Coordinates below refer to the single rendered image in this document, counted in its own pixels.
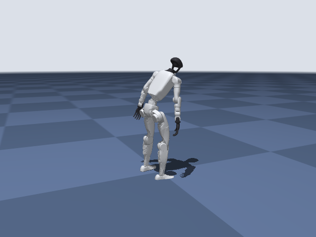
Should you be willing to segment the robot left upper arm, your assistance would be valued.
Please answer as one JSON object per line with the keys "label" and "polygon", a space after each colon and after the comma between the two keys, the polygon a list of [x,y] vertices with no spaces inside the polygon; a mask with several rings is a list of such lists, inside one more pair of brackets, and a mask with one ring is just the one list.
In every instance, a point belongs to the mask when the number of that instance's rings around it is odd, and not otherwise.
{"label": "robot left upper arm", "polygon": [[148,80],[148,82],[144,85],[143,90],[148,93],[149,90],[149,86],[152,83],[153,79],[155,78],[155,76],[157,75],[158,71],[155,71],[152,75],[152,77]]}

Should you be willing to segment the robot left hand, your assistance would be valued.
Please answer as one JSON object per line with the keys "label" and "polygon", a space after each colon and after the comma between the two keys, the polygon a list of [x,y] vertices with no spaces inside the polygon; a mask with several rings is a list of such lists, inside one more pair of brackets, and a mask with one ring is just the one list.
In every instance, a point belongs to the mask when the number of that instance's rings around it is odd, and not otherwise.
{"label": "robot left hand", "polygon": [[[142,107],[137,106],[138,108],[136,109],[136,112],[135,112],[135,114],[134,114],[134,116],[135,116],[135,115],[136,115],[136,117],[138,116],[137,119],[138,119],[138,118],[140,119],[140,117],[141,117],[139,111],[143,108],[143,105],[144,105],[144,103],[142,104]],[[137,113],[137,114],[136,114],[136,113]],[[134,116],[133,116],[133,117],[134,117]],[[140,117],[139,117],[139,116],[140,116]],[[135,118],[136,118],[136,117],[135,117]],[[138,119],[138,120],[139,120],[139,119]]]}

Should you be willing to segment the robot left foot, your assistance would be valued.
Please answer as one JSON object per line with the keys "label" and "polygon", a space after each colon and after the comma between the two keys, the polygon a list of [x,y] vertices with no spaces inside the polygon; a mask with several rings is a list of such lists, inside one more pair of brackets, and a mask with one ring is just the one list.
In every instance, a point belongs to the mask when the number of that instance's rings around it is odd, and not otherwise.
{"label": "robot left foot", "polygon": [[144,172],[144,171],[152,170],[152,169],[155,169],[155,168],[156,168],[155,165],[149,165],[147,167],[145,167],[145,165],[144,165],[144,166],[141,166],[140,171]]}

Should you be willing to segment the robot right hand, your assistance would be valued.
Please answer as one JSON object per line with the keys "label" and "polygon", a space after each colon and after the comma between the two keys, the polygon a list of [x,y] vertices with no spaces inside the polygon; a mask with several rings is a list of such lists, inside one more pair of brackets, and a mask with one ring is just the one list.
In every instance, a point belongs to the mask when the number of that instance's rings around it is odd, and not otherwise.
{"label": "robot right hand", "polygon": [[176,123],[176,129],[175,129],[176,133],[173,134],[173,136],[176,136],[178,134],[178,130],[180,128],[180,119],[179,119],[179,117],[176,118],[175,123]]}

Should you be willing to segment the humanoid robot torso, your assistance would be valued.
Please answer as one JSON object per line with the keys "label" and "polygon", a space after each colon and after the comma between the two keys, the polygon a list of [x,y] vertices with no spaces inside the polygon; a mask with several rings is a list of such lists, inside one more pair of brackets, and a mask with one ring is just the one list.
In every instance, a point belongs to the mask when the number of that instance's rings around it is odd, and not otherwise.
{"label": "humanoid robot torso", "polygon": [[161,70],[153,79],[148,90],[148,94],[152,98],[148,103],[145,103],[143,110],[146,116],[152,117],[152,111],[158,111],[157,101],[161,101],[174,86],[172,76],[176,76],[175,73],[173,74],[172,72]]}

